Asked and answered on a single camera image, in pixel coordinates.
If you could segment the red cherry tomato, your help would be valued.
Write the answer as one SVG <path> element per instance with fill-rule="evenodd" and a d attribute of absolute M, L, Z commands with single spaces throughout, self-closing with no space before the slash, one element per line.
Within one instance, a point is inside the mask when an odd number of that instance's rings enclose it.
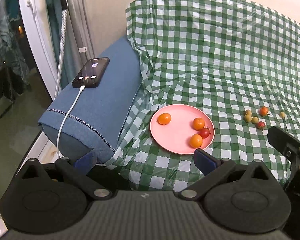
<path fill-rule="evenodd" d="M 210 136 L 211 132 L 208 127 L 204 127 L 200 130 L 199 135 L 202 137 L 202 139 L 206 139 Z"/>
<path fill-rule="evenodd" d="M 256 128 L 257 128 L 257 129 L 264 129 L 264 128 L 265 128 L 265 123 L 262 122 L 262 121 L 259 121 L 259 122 L 256 124 Z"/>

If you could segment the small orange tomato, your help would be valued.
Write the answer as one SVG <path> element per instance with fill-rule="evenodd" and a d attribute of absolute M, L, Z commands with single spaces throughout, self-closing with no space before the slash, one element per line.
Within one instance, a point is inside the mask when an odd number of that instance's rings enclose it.
<path fill-rule="evenodd" d="M 192 128 L 200 131 L 205 127 L 205 120 L 203 118 L 195 118 L 192 122 Z"/>

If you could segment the large orange mandarin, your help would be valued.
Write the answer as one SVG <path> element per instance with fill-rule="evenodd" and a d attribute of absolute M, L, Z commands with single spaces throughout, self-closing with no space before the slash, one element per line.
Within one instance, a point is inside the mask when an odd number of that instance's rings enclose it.
<path fill-rule="evenodd" d="M 157 121 L 161 125 L 167 125 L 171 122 L 171 115 L 169 113 L 162 113 L 158 116 Z"/>

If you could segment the orange tomato with stem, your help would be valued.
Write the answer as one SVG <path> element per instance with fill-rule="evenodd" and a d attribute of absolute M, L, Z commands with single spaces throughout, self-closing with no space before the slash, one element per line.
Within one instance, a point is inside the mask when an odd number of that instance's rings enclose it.
<path fill-rule="evenodd" d="M 259 109 L 259 115 L 260 116 L 267 116 L 268 115 L 268 108 L 266 106 L 262 106 L 260 109 Z"/>

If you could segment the pink round plate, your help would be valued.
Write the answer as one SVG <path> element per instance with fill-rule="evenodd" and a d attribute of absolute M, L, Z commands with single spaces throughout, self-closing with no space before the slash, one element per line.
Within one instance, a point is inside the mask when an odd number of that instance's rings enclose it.
<path fill-rule="evenodd" d="M 166 125 L 161 125 L 158 122 L 159 115 L 165 113 L 171 116 L 171 121 Z M 183 104 L 162 107 L 153 114 L 149 129 L 153 139 L 165 150 L 175 154 L 190 155 L 194 153 L 194 148 L 190 146 L 190 138 L 198 133 L 192 126 L 195 118 L 202 118 L 205 121 L 205 127 L 210 130 L 209 136 L 203 139 L 200 146 L 204 150 L 212 144 L 215 138 L 215 127 L 208 115 L 196 107 Z"/>

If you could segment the black smartphone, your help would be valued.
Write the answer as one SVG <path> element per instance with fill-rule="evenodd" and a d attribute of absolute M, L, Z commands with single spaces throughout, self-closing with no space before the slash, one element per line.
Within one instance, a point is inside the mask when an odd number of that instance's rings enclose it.
<path fill-rule="evenodd" d="M 110 62 L 108 57 L 88 60 L 72 81 L 73 88 L 95 88 L 101 82 L 102 76 Z"/>

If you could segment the grey curtain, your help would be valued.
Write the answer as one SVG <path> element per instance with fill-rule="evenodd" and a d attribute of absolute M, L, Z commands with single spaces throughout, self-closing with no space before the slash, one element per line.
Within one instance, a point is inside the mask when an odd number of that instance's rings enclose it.
<path fill-rule="evenodd" d="M 61 0 L 46 0 L 46 6 L 53 51 L 58 60 L 62 26 Z M 83 65 L 94 57 L 85 0 L 68 0 L 61 88 L 71 83 Z"/>

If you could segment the white door frame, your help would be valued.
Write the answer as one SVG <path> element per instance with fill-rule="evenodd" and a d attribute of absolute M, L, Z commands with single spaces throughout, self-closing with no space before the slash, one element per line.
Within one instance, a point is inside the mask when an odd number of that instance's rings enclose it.
<path fill-rule="evenodd" d="M 53 52 L 46 1 L 19 0 L 19 5 L 33 57 L 43 83 L 53 98 L 57 82 L 57 63 Z"/>

